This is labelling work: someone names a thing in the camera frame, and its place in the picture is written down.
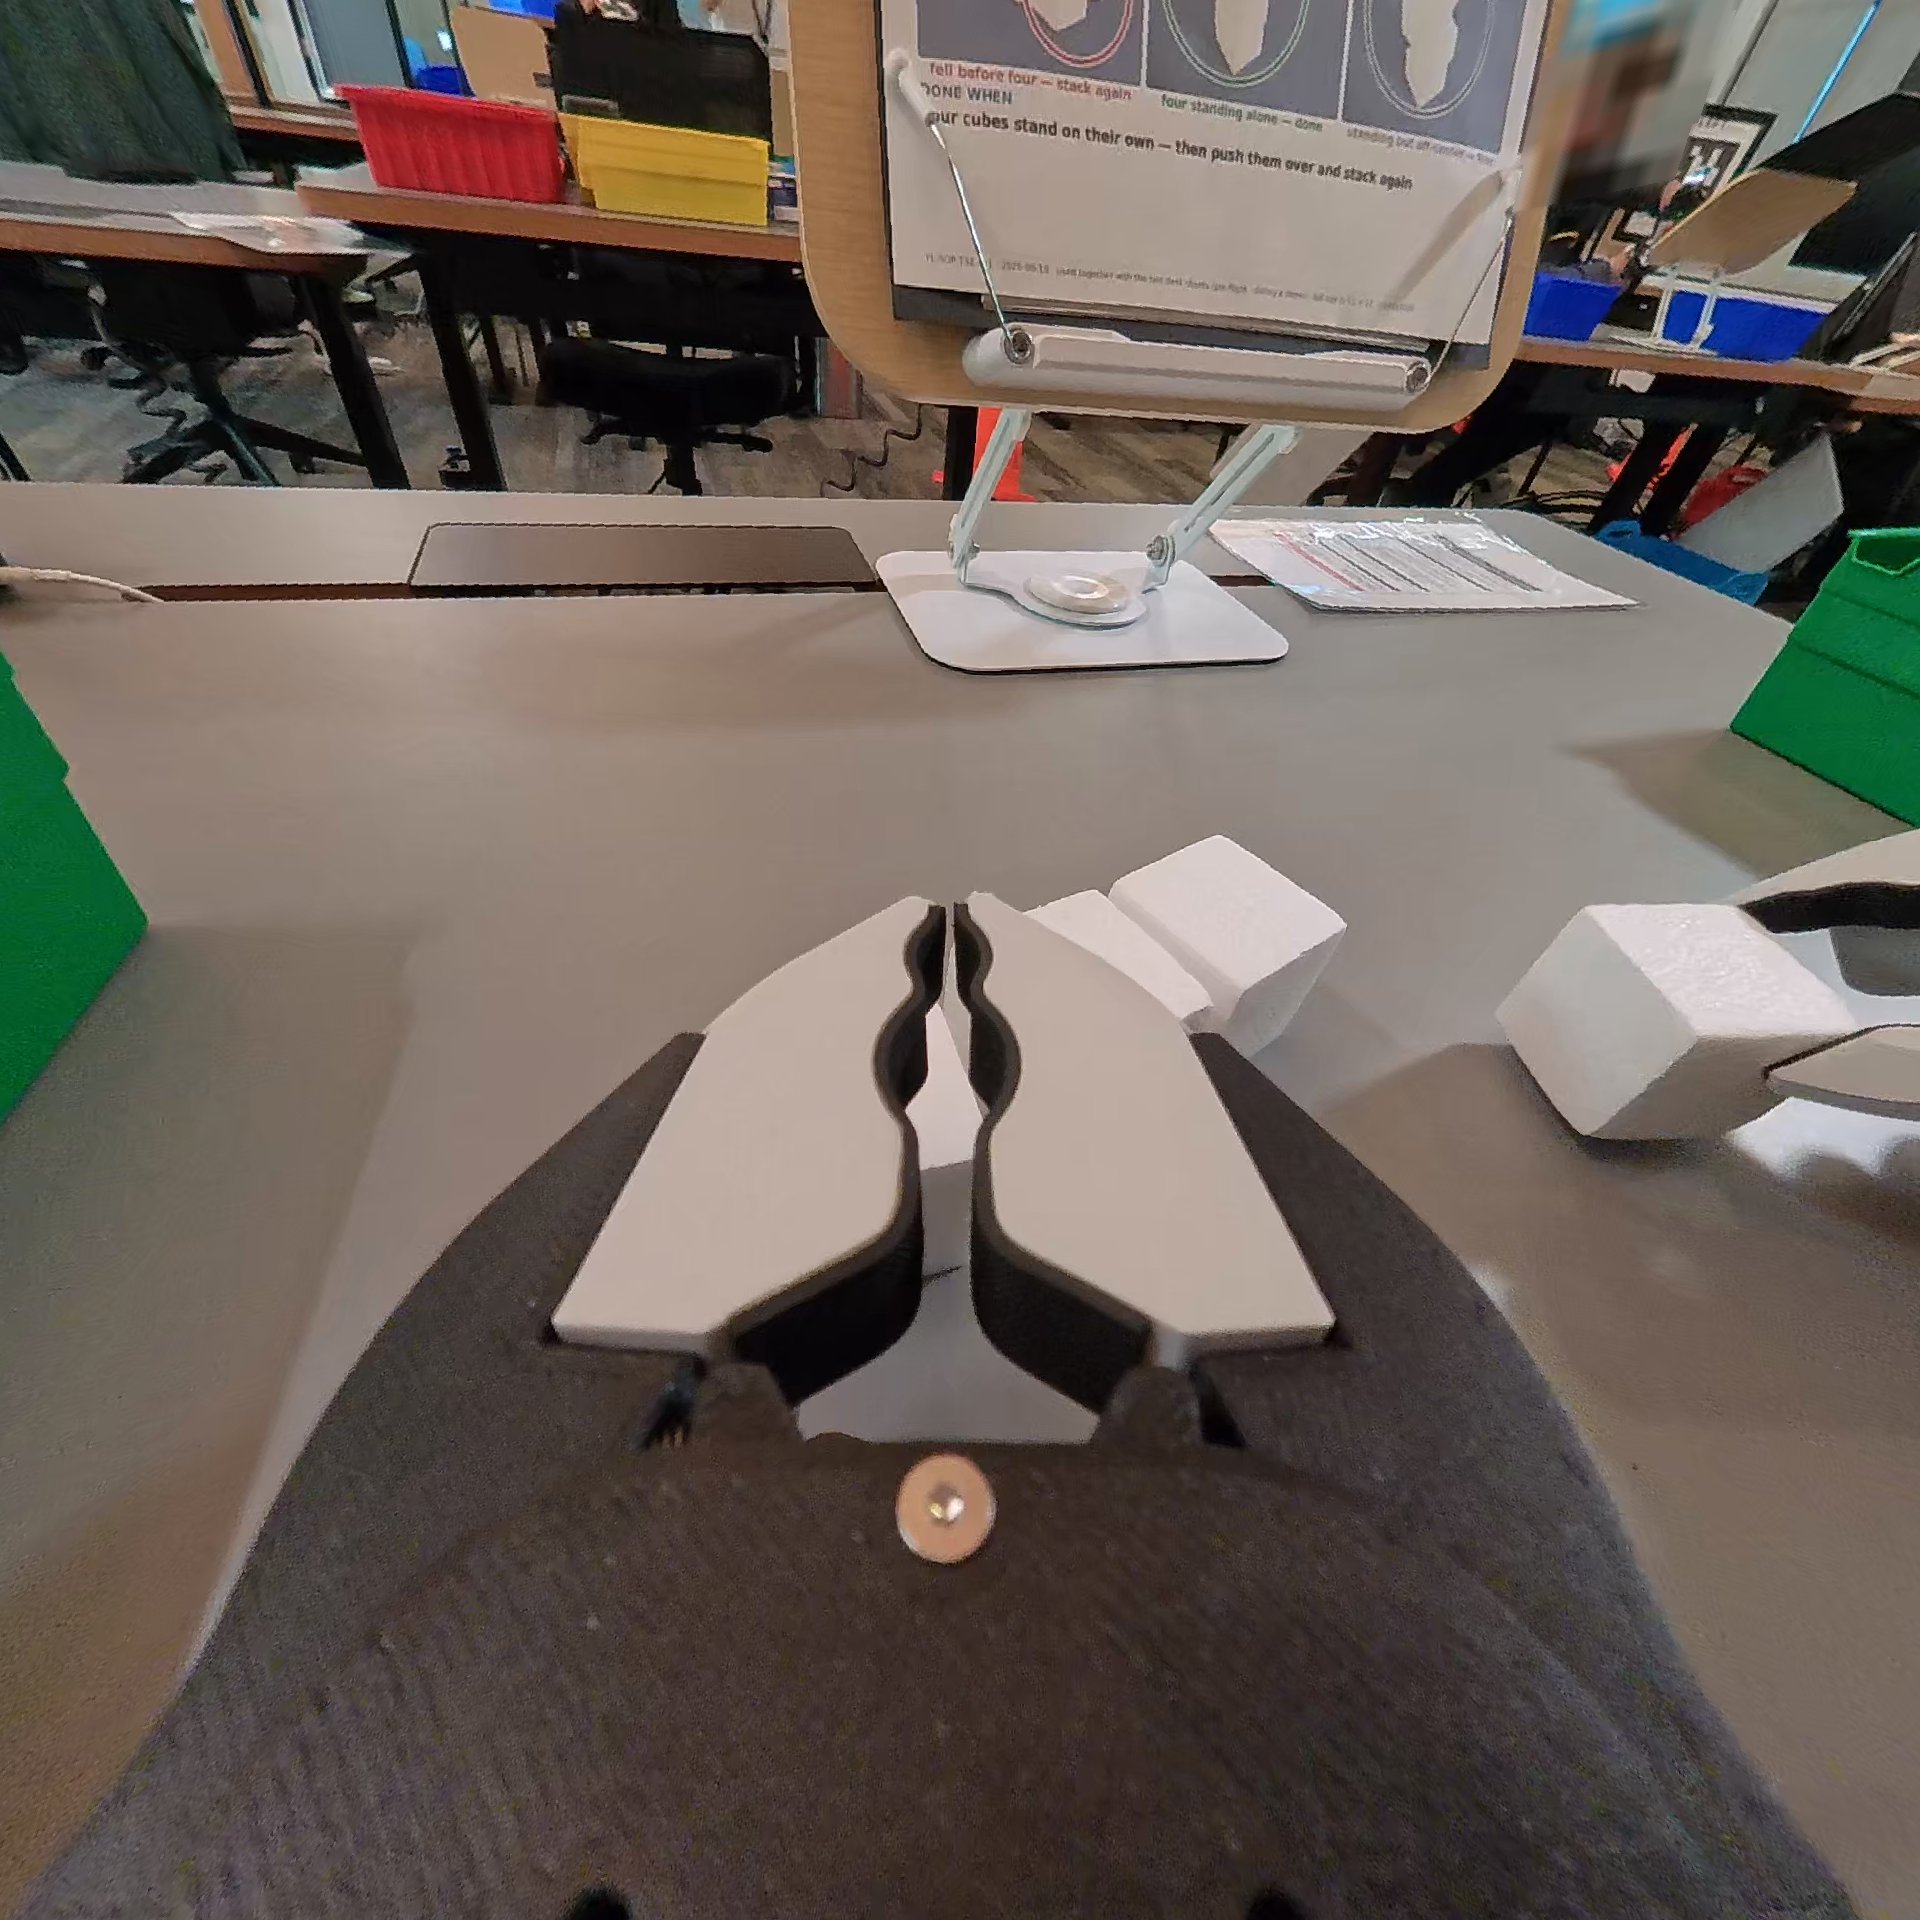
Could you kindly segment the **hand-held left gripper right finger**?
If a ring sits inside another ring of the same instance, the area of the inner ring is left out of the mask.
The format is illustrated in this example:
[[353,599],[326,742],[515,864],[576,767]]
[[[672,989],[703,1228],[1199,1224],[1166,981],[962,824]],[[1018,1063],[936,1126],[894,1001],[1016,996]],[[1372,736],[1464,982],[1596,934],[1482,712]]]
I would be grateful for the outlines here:
[[1142,1367],[1324,1344],[1337,1324],[1209,1059],[1106,957],[975,894],[952,911],[984,1105],[971,1300],[1086,1411]]

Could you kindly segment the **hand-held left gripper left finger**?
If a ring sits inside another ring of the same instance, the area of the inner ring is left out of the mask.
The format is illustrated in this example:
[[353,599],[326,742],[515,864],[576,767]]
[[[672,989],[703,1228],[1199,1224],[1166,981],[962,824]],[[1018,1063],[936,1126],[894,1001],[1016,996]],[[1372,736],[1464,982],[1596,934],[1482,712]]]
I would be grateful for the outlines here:
[[793,957],[696,1038],[552,1311],[571,1349],[745,1361],[798,1405],[912,1327],[946,909],[907,895]]

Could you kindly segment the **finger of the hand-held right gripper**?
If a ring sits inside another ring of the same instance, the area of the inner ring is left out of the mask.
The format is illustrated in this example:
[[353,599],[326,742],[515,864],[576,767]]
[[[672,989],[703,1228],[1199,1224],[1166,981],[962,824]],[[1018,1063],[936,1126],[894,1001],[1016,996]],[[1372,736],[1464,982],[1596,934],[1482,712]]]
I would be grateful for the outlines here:
[[1919,1024],[1875,1024],[1764,1072],[1779,1096],[1919,1120]]
[[1846,996],[1919,998],[1919,830],[1753,879],[1728,903]]

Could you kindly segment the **green plastic bin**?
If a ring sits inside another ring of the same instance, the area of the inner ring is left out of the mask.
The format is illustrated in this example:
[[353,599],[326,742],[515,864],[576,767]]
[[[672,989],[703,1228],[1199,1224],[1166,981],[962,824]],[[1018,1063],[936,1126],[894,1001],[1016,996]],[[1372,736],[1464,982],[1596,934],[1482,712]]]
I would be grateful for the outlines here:
[[106,991],[148,916],[2,662],[2,1115]]
[[1730,731],[1919,824],[1919,533],[1852,534]]

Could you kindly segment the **white document stand with sheet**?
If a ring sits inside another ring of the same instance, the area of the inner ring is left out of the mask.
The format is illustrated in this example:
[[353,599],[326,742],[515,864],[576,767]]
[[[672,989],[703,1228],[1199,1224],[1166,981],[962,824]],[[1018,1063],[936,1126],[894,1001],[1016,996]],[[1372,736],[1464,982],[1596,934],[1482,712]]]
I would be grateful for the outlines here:
[[[966,675],[1273,664],[1194,552],[1303,431],[1415,435],[1511,369],[1574,5],[790,5],[808,288],[904,400],[995,408],[880,582]],[[1142,551],[982,534],[1039,416],[1235,425]]]

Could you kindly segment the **laminated paper sheet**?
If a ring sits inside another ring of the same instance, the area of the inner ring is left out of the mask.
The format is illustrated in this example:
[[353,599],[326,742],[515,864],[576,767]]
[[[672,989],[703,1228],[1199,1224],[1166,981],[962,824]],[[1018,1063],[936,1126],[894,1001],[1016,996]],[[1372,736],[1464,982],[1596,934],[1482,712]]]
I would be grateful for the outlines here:
[[1478,517],[1220,518],[1211,540],[1306,607],[1342,615],[1542,615],[1632,607]]

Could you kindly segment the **small background document stand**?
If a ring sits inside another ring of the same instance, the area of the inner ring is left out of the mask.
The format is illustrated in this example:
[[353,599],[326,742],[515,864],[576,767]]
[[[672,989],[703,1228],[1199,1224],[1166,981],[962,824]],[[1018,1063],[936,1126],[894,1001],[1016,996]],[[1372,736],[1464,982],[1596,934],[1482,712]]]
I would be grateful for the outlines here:
[[1702,350],[1722,292],[1815,224],[1833,216],[1857,193],[1858,181],[1800,175],[1776,167],[1743,173],[1678,222],[1659,229],[1643,248],[1643,268],[1672,278],[1655,305],[1651,341],[1672,344],[1665,327],[1683,283],[1702,285],[1702,310],[1684,352]]

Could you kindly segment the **black flat panel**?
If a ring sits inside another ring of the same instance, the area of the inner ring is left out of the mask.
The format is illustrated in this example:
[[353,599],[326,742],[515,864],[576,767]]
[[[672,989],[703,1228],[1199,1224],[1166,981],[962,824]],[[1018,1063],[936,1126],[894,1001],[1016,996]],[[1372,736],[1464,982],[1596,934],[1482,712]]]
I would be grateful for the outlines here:
[[1847,189],[1793,244],[1794,292],[1808,292],[1818,275],[1854,277],[1854,285],[1815,325],[1800,355],[1846,364],[1884,348],[1899,325],[1915,320],[1915,83],[1804,135],[1776,153],[1763,173]]

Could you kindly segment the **orange cone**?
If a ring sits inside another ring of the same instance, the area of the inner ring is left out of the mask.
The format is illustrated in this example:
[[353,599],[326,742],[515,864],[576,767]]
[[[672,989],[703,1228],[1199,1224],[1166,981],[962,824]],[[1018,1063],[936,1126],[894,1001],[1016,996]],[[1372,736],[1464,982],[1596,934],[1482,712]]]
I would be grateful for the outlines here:
[[[939,496],[962,501],[971,483],[987,468],[987,454],[1001,425],[1000,407],[948,407],[944,412],[944,467],[932,473]],[[1033,504],[1025,487],[1025,443],[1018,441],[995,477],[995,501]]]

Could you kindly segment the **black office chair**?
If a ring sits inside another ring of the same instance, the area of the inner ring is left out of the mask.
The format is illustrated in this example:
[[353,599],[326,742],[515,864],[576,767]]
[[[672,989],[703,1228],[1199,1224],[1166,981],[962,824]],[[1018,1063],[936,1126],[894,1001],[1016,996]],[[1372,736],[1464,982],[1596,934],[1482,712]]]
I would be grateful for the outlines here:
[[210,477],[230,464],[242,479],[275,487],[272,451],[303,476],[322,461],[353,464],[347,451],[235,413],[224,392],[235,360],[272,357],[279,341],[299,334],[305,301],[288,278],[104,259],[91,264],[91,295],[104,344],[136,372],[139,412],[163,421],[155,438],[128,451],[128,485],[188,471]]
[[796,268],[772,260],[580,248],[569,309],[535,352],[543,405],[662,452],[659,485],[705,492],[703,447],[771,451],[771,421],[806,412],[815,310]]

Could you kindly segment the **printed instruction sheet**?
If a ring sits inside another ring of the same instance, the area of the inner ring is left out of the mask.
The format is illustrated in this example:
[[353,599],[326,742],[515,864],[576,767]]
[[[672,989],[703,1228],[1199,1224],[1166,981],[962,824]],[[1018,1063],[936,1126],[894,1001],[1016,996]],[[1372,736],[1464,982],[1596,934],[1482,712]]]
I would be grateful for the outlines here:
[[892,299],[1482,366],[1548,5],[883,3]]

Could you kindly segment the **brown-edged table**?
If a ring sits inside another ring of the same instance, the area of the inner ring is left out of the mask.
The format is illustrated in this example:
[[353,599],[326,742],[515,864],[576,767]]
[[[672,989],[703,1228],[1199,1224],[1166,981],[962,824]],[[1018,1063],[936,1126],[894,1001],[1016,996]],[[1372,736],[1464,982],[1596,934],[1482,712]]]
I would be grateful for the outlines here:
[[[82,208],[12,199],[4,201],[4,344],[66,341],[96,352],[104,364],[116,364],[136,387],[136,372],[104,344],[95,318],[91,264],[104,259],[168,260],[288,278],[305,301],[305,320],[299,334],[279,341],[279,348],[292,341],[319,348],[353,435],[346,446],[306,435],[353,454],[353,464],[322,461],[319,468],[358,468],[375,489],[412,487],[347,301],[370,259],[363,233],[347,224],[270,213]],[[235,360],[224,372],[224,392],[230,395],[226,377],[238,364],[262,358],[270,357]]]
[[529,328],[584,323],[636,344],[800,350],[811,369],[828,332],[803,272],[793,224],[705,224],[592,208],[425,193],[377,183],[366,164],[306,167],[295,183],[312,216],[395,244],[424,309],[458,443],[483,492],[506,492],[489,400],[467,320]]

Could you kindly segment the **yellow plastic bin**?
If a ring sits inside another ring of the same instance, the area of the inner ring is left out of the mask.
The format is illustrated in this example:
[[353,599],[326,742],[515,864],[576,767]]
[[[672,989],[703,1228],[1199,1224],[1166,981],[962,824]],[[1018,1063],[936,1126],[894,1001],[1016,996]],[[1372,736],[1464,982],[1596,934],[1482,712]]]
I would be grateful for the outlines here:
[[684,224],[766,225],[771,144],[754,135],[563,111],[571,173],[602,211]]

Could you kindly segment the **red plastic bin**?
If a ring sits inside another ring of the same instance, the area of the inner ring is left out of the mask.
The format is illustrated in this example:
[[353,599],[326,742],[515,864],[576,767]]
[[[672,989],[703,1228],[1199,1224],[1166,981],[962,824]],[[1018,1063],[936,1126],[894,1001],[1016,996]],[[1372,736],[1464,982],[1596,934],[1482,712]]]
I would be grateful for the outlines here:
[[418,86],[346,85],[340,99],[382,187],[515,204],[567,199],[561,118],[552,109]]

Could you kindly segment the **cardboard sheet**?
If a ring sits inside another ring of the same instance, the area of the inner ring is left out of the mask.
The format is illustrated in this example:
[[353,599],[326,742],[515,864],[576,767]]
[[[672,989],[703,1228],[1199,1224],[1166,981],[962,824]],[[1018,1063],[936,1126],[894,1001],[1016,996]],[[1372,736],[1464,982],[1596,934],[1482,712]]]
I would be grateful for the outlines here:
[[448,9],[448,29],[471,93],[495,105],[553,111],[552,20],[489,5]]

